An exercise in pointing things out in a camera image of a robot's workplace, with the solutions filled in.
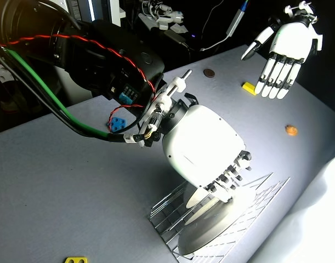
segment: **wire dish rack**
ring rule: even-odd
[[[177,262],[219,263],[228,255],[228,253],[230,253],[231,249],[255,222],[262,211],[270,205],[271,201],[290,180],[290,178],[288,178],[284,181],[279,181],[275,185],[266,189],[262,189],[263,184],[272,175],[273,173],[244,185],[248,187],[256,187],[256,196],[252,204],[217,238],[190,255],[183,256],[179,254],[178,237],[183,230],[185,222],[202,207],[205,201],[210,200],[209,196],[204,198],[198,205],[186,209],[183,193],[188,182],[184,182],[152,207],[150,212],[150,222],[170,249]]]

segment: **table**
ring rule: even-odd
[[[335,150],[335,113],[299,84],[284,100],[253,96],[265,59],[240,57],[246,46],[170,71],[165,81],[193,70],[187,92],[217,112],[243,138],[256,179],[273,171],[271,185],[291,177],[278,198],[228,255],[246,262]],[[214,78],[202,71],[211,68]],[[116,103],[97,97],[70,107],[85,123],[105,130]],[[122,110],[118,117],[130,118]],[[299,134],[290,137],[285,125]],[[211,133],[201,121],[200,131]],[[48,115],[0,133],[0,263],[175,262],[147,219],[151,206],[182,178],[161,143],[137,145],[84,138]]]

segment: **red wire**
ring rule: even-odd
[[[51,38],[51,37],[60,37],[60,38],[75,38],[75,39],[79,39],[79,40],[82,40],[82,41],[85,41],[85,42],[91,42],[91,43],[94,43],[96,44],[99,48],[102,48],[102,49],[107,49],[108,51],[114,53],[116,56],[118,56],[119,58],[124,58],[125,60],[127,60],[133,67],[135,67],[138,72],[140,73],[140,75],[142,76],[144,82],[146,82],[153,93],[155,93],[155,88],[154,88],[154,85],[148,80],[146,79],[146,76],[144,74],[144,72],[131,60],[129,59],[128,57],[126,56],[123,56],[121,54],[119,54],[117,51],[113,50],[112,48],[107,48],[105,46],[103,46],[102,44],[100,44],[98,41],[96,40],[93,40],[93,39],[86,39],[84,37],[81,37],[81,36],[77,36],[77,35],[71,35],[71,36],[67,36],[67,35],[61,35],[61,34],[53,34],[53,35],[35,35],[33,37],[21,37],[19,38],[18,40],[16,41],[11,41],[11,42],[8,42],[7,44],[0,44],[1,47],[6,47],[7,45],[15,45],[15,44],[18,44],[22,41],[30,41],[30,40],[34,40],[36,38]]]
[[[109,132],[111,132],[111,121],[112,121],[112,115],[117,112],[120,108],[130,108],[130,107],[140,107],[140,108],[143,108],[142,105],[138,105],[138,104],[132,104],[132,105],[121,105],[117,108],[115,108],[111,113],[110,113],[110,117],[109,117],[109,120],[108,120],[108,128],[109,128]]]

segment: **blue block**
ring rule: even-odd
[[[126,127],[126,120],[120,118],[112,118],[111,123],[107,123],[107,126],[110,126],[112,132],[117,132]]]

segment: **white robotic hand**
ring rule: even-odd
[[[278,30],[272,41],[270,58],[255,88],[257,94],[262,91],[262,97],[283,99],[310,52],[322,49],[322,35],[313,28],[317,16],[310,4],[302,1],[297,7],[288,5],[284,12],[291,18],[290,22],[280,27],[276,24],[267,27],[243,54],[242,60],[249,59]]]

